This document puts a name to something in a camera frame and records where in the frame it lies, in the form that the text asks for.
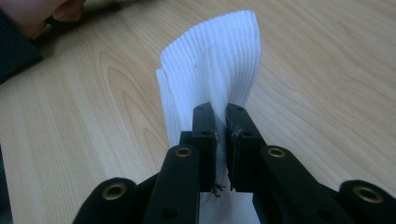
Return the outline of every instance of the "screw hole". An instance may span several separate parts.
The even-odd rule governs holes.
[[[285,152],[279,148],[268,149],[268,154],[270,154],[270,156],[272,157],[277,157],[277,158],[282,158],[286,155]]]
[[[116,200],[126,193],[126,185],[122,182],[110,184],[102,191],[102,197],[105,200]]]
[[[320,217],[323,220],[326,221],[333,221],[334,217],[332,216],[332,214],[329,211],[323,210],[323,209],[319,209],[317,211],[318,217]]]
[[[384,198],[379,193],[364,186],[355,186],[353,188],[353,192],[355,192],[358,197],[369,203],[384,202]]]
[[[176,155],[179,157],[189,157],[192,154],[191,149],[182,147],[176,150]]]
[[[164,208],[163,217],[168,219],[173,219],[177,217],[177,210],[175,208]]]

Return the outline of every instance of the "dark object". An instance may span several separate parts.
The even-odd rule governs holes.
[[[0,84],[42,60],[40,51],[0,9]]]
[[[253,193],[261,223],[396,223],[396,200],[384,190],[361,180],[343,183],[339,192],[328,189],[291,152],[267,146],[243,107],[228,105],[226,118],[230,181],[236,191]],[[157,175],[138,186],[117,178],[102,183],[74,223],[198,223],[199,193],[216,186],[210,104],[194,108],[192,126]],[[106,190],[120,183],[129,187],[106,199]]]

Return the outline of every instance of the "wood grain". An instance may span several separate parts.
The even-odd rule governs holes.
[[[98,3],[88,2],[87,8]],[[337,189],[396,197],[396,4],[391,0],[156,0],[76,27],[0,86],[0,142],[15,223],[71,223],[102,181],[137,183],[167,150],[155,78],[164,47],[199,21],[257,13],[262,63],[247,111]]]

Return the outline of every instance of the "finger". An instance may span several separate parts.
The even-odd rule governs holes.
[[[53,13],[53,16],[56,19],[63,21],[63,18],[74,16],[80,12],[84,2],[85,0],[69,0],[60,5]]]
[[[46,28],[46,23],[40,22],[39,24],[36,25],[22,27],[20,28],[20,30],[25,36],[27,36],[28,38],[32,38],[40,34],[40,32],[42,32],[45,28]]]
[[[82,14],[82,9],[81,9],[81,11],[79,11],[75,14],[64,16],[61,19],[57,19],[57,20],[65,21],[65,22],[79,21],[79,19],[81,19],[81,14]]]

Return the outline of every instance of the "black plastic part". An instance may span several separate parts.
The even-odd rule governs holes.
[[[125,193],[115,200],[106,200],[103,192],[113,184],[123,183],[126,187]],[[136,184],[124,178],[112,178],[101,183],[91,193],[85,203],[81,206],[74,220],[74,224],[101,223],[101,224],[123,224],[131,223],[134,212],[131,211],[134,197],[136,195]]]
[[[200,151],[201,192],[210,192],[216,180],[216,119],[210,103],[193,110],[191,143]]]
[[[396,200],[373,184],[362,180],[344,182],[338,200],[357,223],[396,223]]]
[[[253,203],[261,223],[354,223],[285,148],[263,147],[260,171],[262,184],[253,194]]]
[[[231,186],[238,192],[253,192],[259,176],[254,164],[260,149],[266,145],[265,141],[241,106],[228,104],[226,122],[227,168]]]
[[[168,150],[143,223],[198,223],[199,158],[191,145]]]
[[[157,178],[158,174],[137,185],[136,196],[134,197],[134,203],[131,209],[131,212],[134,213],[131,223],[142,223]]]

